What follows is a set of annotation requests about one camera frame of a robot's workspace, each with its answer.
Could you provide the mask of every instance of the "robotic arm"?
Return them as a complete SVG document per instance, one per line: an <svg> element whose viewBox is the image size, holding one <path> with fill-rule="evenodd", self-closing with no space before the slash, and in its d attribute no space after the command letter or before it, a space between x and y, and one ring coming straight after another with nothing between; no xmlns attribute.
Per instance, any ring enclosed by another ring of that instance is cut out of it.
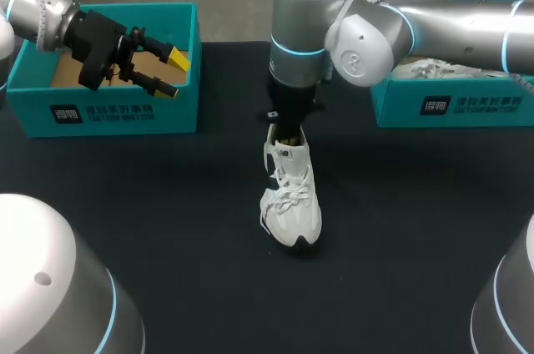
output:
<svg viewBox="0 0 534 354"><path fill-rule="evenodd" d="M533 23L529 1L275 0L271 121L295 130L314 110L328 53L341 77L359 87L379 83L409 55L532 74Z"/></svg>
<svg viewBox="0 0 534 354"><path fill-rule="evenodd" d="M0 9L0 85L8 78L13 30L19 37L36 42L40 50L70 48L73 58L83 63L79 83L95 91L104 78L113 76L116 63L123 81L132 80L151 95L175 97L178 90L172 85L134 71L132 55L139 47L161 62L189 69L187 58L171 43L145 36L144 28L134 27L128 33L124 25L110 18L81 11L78 0L0 0Z"/></svg>

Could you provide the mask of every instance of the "white shoelace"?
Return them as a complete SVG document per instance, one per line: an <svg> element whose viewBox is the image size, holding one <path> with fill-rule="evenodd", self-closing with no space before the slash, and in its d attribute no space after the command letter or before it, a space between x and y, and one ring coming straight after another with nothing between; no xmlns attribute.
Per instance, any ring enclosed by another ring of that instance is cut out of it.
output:
<svg viewBox="0 0 534 354"><path fill-rule="evenodd" d="M297 177L288 174L284 174L283 177L280 177L278 168L275 169L273 176L275 177L279 188L269 198L264 211L259 215L259 223L267 233L270 234L270 231L265 227L262 219L265 219L265 221L267 220L267 212L269 209L274 208L276 213L283 214L292 205L297 205L300 200L310 199L310 188L308 187L308 178L310 177L310 174L311 167L309 165L305 173Z"/></svg>

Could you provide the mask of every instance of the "shoe sole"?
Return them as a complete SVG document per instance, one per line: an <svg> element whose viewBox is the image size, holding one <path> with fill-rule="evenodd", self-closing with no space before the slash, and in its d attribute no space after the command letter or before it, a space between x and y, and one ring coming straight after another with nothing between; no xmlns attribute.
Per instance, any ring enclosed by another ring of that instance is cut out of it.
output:
<svg viewBox="0 0 534 354"><path fill-rule="evenodd" d="M265 222L265 219L263 216L261 217L261 223L263 223L263 225L270 232L270 234L273 237L275 237L275 235L273 234L273 231L267 226L267 222ZM283 246L285 249L289 249L289 250L297 251L297 252L313 251L317 248L317 241L315 241L314 243L309 243L308 240L303 235L300 235L299 237L297 237L297 240L295 241L293 245L286 245L280 242L277 238L275 238L275 240L278 242L278 244Z"/></svg>

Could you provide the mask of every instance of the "black tablecloth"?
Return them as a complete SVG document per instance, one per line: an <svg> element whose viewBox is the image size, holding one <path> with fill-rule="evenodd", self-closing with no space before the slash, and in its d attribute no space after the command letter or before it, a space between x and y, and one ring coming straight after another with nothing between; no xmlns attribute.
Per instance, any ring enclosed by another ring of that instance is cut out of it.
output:
<svg viewBox="0 0 534 354"><path fill-rule="evenodd" d="M7 106L0 192L67 218L148 354L471 352L476 296L534 211L534 131L378 129L335 78L305 124L320 252L288 255L259 225L268 51L204 45L197 134L29 140Z"/></svg>

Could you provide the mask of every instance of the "sneaker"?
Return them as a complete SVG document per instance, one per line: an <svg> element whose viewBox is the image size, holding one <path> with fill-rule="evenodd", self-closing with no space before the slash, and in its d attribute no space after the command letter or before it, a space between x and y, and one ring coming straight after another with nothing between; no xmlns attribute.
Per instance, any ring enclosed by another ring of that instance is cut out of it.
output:
<svg viewBox="0 0 534 354"><path fill-rule="evenodd" d="M310 147L300 130L302 145L290 146L275 141L272 124L264 145L265 169L270 188L265 190L259 207L263 228L288 247L314 244L322 226L315 193Z"/></svg>

